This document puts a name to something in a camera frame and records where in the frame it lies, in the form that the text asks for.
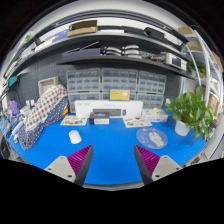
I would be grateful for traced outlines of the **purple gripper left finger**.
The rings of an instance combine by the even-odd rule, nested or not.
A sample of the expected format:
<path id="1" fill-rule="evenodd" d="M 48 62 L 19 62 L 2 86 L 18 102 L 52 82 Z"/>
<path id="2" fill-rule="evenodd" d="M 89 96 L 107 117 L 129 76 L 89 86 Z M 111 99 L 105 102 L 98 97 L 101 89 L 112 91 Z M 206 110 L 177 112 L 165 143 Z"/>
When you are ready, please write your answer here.
<path id="1" fill-rule="evenodd" d="M 59 156 L 45 170 L 68 180 L 76 185 L 84 184 L 91 160 L 93 145 L 86 146 L 77 152 L 66 156 Z"/>

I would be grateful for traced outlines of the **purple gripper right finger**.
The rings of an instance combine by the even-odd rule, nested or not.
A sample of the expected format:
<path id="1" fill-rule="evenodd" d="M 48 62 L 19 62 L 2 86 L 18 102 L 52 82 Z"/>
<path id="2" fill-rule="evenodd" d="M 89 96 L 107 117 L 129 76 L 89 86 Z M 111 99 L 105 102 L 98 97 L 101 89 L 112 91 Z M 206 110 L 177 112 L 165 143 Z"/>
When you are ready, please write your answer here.
<path id="1" fill-rule="evenodd" d="M 158 156 L 139 145 L 134 147 L 134 156 L 145 185 L 182 169 L 168 155 Z"/>

